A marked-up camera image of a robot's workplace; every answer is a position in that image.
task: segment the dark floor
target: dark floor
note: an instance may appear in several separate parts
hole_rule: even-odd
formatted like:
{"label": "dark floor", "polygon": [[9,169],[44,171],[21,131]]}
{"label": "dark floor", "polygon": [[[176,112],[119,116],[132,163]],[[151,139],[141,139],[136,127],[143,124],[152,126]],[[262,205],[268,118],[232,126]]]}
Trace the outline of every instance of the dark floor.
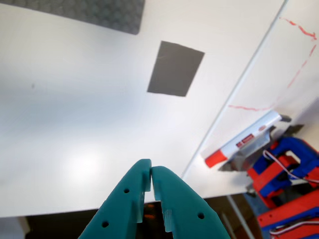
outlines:
{"label": "dark floor", "polygon": [[[255,238],[261,239],[257,221],[243,195],[233,195],[233,199]],[[238,239],[248,238],[226,197],[210,198],[206,199],[206,201],[218,213],[223,223],[224,221],[221,214],[227,217]],[[29,216],[27,220],[31,231],[26,236],[26,239],[77,239],[96,212],[97,209],[72,213]],[[136,239],[172,238],[171,233],[165,232],[160,202],[145,204],[144,219],[143,222],[137,226]]]}

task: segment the white surface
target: white surface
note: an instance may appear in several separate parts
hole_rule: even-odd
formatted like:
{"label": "white surface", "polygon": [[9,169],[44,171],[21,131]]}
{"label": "white surface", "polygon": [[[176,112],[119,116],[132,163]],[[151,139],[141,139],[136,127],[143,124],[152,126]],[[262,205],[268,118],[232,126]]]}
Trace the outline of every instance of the white surface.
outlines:
{"label": "white surface", "polygon": [[193,155],[191,161],[188,163],[186,169],[183,171],[182,178],[187,177],[187,173],[190,171],[190,168],[193,165],[193,162],[195,160],[202,161],[201,155],[200,155],[201,151],[203,150],[204,147],[206,147],[207,142],[210,140],[210,137],[211,137],[212,133],[215,131],[215,129],[217,128],[217,125],[221,122],[223,115],[227,111],[227,107],[233,101],[234,97],[237,95],[238,91],[240,90],[240,87],[245,82],[247,76],[250,74],[250,72],[251,72],[251,70],[252,70],[252,68],[253,68],[253,66],[255,64],[255,61],[258,59],[261,50],[264,48],[264,45],[267,42],[267,40],[268,40],[268,38],[270,36],[270,33],[272,32],[272,29],[273,29],[274,25],[276,24],[280,14],[282,13],[283,9],[285,8],[286,3],[287,3],[287,1],[284,1],[282,3],[280,9],[276,13],[276,15],[275,15],[274,19],[272,20],[271,24],[268,26],[268,29],[265,32],[264,37],[260,41],[260,43],[257,46],[256,50],[254,51],[254,54],[250,58],[250,60],[247,63],[246,67],[244,68],[242,74],[240,75],[239,79],[237,80],[237,82],[236,82],[235,86],[233,87],[231,93],[227,97],[225,103],[222,105],[222,107],[218,111],[214,121],[211,123],[211,126],[209,127],[206,135],[204,136],[203,140],[201,141],[200,145],[198,146],[198,148],[197,148],[195,154]]}
{"label": "white surface", "polygon": [[319,97],[308,106],[307,110],[296,118],[294,123],[305,125],[298,132],[297,137],[302,138],[319,151]]}
{"label": "white surface", "polygon": [[[140,158],[181,175],[281,3],[148,0],[137,36],[0,4],[0,217],[97,208]],[[146,92],[161,40],[205,52],[185,98]]]}
{"label": "white surface", "polygon": [[[301,25],[310,33],[319,34],[318,9],[319,1],[316,0],[290,0],[282,17]],[[319,46],[309,57],[317,43],[318,40],[312,41],[312,37],[304,35],[298,26],[280,19],[253,70],[235,95],[231,103],[233,107],[225,111],[201,152],[213,153],[269,109],[275,108],[293,119],[304,111],[319,95]],[[299,69],[301,72],[287,88]],[[217,171],[221,165],[208,169],[199,156],[183,179],[203,197],[245,192],[245,186],[251,183],[246,173]],[[221,174],[227,174],[227,177],[223,178]],[[238,186],[231,188],[230,185],[234,184]]]}

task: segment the marker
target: marker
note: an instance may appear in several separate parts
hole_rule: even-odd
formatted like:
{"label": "marker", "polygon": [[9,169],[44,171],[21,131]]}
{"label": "marker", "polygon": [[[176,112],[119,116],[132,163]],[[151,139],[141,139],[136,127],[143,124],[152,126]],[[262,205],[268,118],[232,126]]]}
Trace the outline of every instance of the marker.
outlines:
{"label": "marker", "polygon": [[208,167],[211,168],[217,163],[230,159],[243,146],[247,145],[247,143],[262,135],[264,132],[269,130],[274,125],[274,123],[280,121],[281,119],[282,116],[276,111],[268,112],[250,127],[242,131],[232,140],[228,141],[219,150],[206,158],[205,163]]}

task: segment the gray tape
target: gray tape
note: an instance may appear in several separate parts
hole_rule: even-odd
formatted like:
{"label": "gray tape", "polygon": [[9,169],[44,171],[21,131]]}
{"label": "gray tape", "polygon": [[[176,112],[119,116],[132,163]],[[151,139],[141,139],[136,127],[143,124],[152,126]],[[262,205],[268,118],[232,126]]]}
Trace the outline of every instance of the gray tape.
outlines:
{"label": "gray tape", "polygon": [[186,96],[203,52],[162,41],[148,92]]}
{"label": "gray tape", "polygon": [[0,3],[138,34],[145,0],[0,0]]}

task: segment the red marker line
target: red marker line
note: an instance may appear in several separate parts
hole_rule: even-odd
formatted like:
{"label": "red marker line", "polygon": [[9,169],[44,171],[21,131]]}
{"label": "red marker line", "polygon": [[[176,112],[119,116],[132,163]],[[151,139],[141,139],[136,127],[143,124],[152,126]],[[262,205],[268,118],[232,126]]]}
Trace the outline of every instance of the red marker line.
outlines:
{"label": "red marker line", "polygon": [[315,33],[306,32],[302,26],[298,25],[298,28],[303,32],[304,35],[311,36],[314,40],[317,40]]}
{"label": "red marker line", "polygon": [[[295,26],[297,25],[296,23],[294,23],[293,21],[290,21],[284,17],[279,17],[279,19],[283,19],[285,20],[286,22],[288,22],[289,24]],[[313,38],[313,40],[317,40],[316,38],[316,34],[315,33],[309,33],[309,32],[306,32],[302,26],[300,25],[297,25],[298,28],[301,30],[301,32],[307,36],[311,36]],[[313,54],[315,48],[317,47],[317,44],[315,44],[313,46],[313,48],[311,49],[310,51],[310,54],[309,54],[309,57],[308,59],[311,57],[311,55]],[[301,72],[301,69],[308,63],[308,59],[304,61],[304,63],[301,65],[300,69],[296,72],[295,76],[292,78],[292,80],[289,82],[289,84],[287,85],[287,89],[294,83],[294,81],[296,80],[297,76],[300,74]],[[235,106],[235,105],[229,105],[228,107],[230,108],[234,108],[234,109],[242,109],[242,110],[246,110],[246,111],[267,111],[267,110],[270,110],[273,106],[276,105],[276,103],[280,100],[281,96],[277,97],[276,101],[274,103],[272,103],[269,107],[266,107],[266,108],[248,108],[248,107],[245,107],[245,106]]]}
{"label": "red marker line", "polygon": [[246,111],[260,111],[260,109],[256,109],[256,108],[247,108],[247,107],[244,107],[244,106],[234,106],[234,105],[229,105],[228,107],[230,107],[230,108],[235,108],[235,109],[243,109],[243,110],[246,110]]}
{"label": "red marker line", "polygon": [[310,52],[310,54],[309,54],[309,57],[311,57],[311,55],[313,54],[313,52],[314,52],[314,50],[315,50],[316,46],[317,46],[317,44],[316,44],[316,45],[314,45],[314,47],[311,49],[311,52]]}

